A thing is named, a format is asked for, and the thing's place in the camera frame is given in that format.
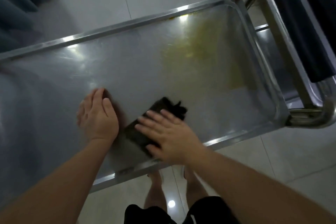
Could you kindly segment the person's left hand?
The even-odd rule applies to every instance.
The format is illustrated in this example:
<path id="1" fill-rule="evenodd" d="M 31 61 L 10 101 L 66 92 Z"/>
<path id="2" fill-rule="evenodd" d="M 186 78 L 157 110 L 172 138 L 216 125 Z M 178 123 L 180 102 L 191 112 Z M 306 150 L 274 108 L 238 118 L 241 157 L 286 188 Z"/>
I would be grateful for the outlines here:
<path id="1" fill-rule="evenodd" d="M 103 109 L 105 88 L 92 90 L 79 104 L 77 125 L 89 141 L 102 141 L 110 147 L 119 133 L 119 121 L 107 117 Z"/>

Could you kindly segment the person's right hand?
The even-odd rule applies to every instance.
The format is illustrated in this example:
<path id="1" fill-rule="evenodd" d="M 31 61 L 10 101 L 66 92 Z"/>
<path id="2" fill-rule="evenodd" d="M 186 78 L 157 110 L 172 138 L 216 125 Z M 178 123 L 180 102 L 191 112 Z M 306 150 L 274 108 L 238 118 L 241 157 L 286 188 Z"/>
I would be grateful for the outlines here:
<path id="1" fill-rule="evenodd" d="M 149 119 L 160 123 L 160 112 L 147 111 L 146 116 Z M 188 165 L 192 163 L 196 156 L 206 152 L 206 147 L 199 141 L 191 128 L 182 121 L 179 125 L 162 125 L 163 131 L 154 131 L 149 128 L 136 124 L 135 128 L 161 147 L 163 158 L 160 159 L 170 164 Z"/>

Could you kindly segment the dark cleaning cloth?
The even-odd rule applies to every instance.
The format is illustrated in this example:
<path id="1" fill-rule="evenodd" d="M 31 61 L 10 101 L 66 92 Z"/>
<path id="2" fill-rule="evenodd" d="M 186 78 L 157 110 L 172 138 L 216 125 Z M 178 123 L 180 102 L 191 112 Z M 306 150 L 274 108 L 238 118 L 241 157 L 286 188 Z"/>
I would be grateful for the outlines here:
<path id="1" fill-rule="evenodd" d="M 184 120 L 188 109 L 181 105 L 181 101 L 177 104 L 172 103 L 167 97 L 163 97 L 156 101 L 149 110 L 159 113 L 162 109 L 167 110 L 180 120 Z M 138 124 L 138 120 L 131 122 L 124 130 L 123 133 L 127 139 L 137 145 L 148 157 L 153 158 L 153 155 L 147 150 L 148 145 L 154 145 L 160 148 L 159 144 L 137 131 L 135 125 Z"/>

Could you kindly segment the person's left forearm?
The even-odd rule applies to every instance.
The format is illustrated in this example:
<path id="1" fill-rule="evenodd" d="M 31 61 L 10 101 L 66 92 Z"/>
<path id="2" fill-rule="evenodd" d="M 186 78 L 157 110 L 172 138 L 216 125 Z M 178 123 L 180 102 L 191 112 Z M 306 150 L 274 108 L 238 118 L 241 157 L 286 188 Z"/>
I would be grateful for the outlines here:
<path id="1" fill-rule="evenodd" d="M 94 139 L 14 203 L 0 224 L 76 224 L 111 141 Z"/>

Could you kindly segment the person's right forearm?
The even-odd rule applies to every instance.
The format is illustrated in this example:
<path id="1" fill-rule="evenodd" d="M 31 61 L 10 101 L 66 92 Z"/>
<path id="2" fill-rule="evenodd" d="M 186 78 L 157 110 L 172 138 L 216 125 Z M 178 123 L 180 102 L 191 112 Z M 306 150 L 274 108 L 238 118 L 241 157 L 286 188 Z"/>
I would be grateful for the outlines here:
<path id="1" fill-rule="evenodd" d="M 206 147 L 185 157 L 242 224 L 336 224 L 336 217 L 282 183 Z"/>

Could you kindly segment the person's left leg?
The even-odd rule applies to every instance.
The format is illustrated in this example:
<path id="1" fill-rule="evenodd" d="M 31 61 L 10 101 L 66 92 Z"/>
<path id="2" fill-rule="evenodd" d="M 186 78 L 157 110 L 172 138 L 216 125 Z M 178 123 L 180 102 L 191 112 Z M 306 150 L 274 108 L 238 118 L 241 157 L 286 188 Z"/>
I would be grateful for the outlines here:
<path id="1" fill-rule="evenodd" d="M 144 209 L 159 207 L 167 213 L 167 201 L 162 189 L 163 180 L 160 172 L 155 171 L 147 176 L 151 180 L 151 186 L 145 199 Z"/>

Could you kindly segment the person's leg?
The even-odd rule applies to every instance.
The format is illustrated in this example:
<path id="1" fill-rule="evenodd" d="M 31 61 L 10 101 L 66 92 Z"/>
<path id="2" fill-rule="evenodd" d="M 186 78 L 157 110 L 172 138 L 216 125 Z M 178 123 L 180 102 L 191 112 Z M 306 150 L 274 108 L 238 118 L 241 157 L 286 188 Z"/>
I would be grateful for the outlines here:
<path id="1" fill-rule="evenodd" d="M 201 184 L 197 178 L 194 171 L 187 167 L 183 166 L 183 177 L 187 181 L 186 188 L 186 199 L 189 209 L 199 200 L 209 197 L 204 186 Z"/>
<path id="2" fill-rule="evenodd" d="M 167 201 L 162 189 L 163 180 L 160 172 L 155 171 L 147 176 L 151 180 L 151 186 L 145 199 L 144 209 L 159 207 L 167 213 Z"/>

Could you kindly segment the stainless steel cart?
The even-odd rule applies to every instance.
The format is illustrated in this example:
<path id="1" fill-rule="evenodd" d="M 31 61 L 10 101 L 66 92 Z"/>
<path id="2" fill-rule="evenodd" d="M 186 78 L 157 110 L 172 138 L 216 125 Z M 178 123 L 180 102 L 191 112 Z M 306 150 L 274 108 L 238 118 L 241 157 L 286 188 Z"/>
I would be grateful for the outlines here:
<path id="1" fill-rule="evenodd" d="M 313 83 L 274 0 L 208 0 L 0 53 L 0 207 L 82 148 L 77 104 L 104 87 L 121 136 L 91 191 L 146 174 L 123 130 L 167 97 L 204 145 L 336 122 L 334 76 Z"/>

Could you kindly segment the person's right leg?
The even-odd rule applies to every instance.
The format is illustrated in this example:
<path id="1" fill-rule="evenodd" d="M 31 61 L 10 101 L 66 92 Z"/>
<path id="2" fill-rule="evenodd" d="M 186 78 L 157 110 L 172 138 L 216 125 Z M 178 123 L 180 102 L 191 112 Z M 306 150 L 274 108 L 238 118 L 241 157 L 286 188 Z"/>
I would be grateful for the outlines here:
<path id="1" fill-rule="evenodd" d="M 194 171 L 187 167 L 183 166 L 183 177 L 187 181 L 186 188 L 186 199 L 189 209 L 199 200 L 209 197 L 204 186 L 201 184 L 197 178 Z"/>

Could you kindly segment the black shorts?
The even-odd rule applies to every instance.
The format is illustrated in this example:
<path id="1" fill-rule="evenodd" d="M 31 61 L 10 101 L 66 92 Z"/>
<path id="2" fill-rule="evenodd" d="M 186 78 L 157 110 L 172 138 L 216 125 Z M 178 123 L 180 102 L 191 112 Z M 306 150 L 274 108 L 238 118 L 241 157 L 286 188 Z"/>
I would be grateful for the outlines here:
<path id="1" fill-rule="evenodd" d="M 142 209 L 129 205 L 124 224 L 177 224 L 163 209 L 152 206 Z M 204 197 L 189 209 L 182 224 L 240 224 L 221 197 Z"/>

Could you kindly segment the grey-blue curtain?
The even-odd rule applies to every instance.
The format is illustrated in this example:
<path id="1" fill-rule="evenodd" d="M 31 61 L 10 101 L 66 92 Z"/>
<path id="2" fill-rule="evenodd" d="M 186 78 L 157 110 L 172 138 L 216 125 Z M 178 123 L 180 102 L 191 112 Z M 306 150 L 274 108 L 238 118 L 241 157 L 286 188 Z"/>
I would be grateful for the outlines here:
<path id="1" fill-rule="evenodd" d="M 0 53 L 35 42 L 39 6 L 49 0 L 0 0 Z"/>

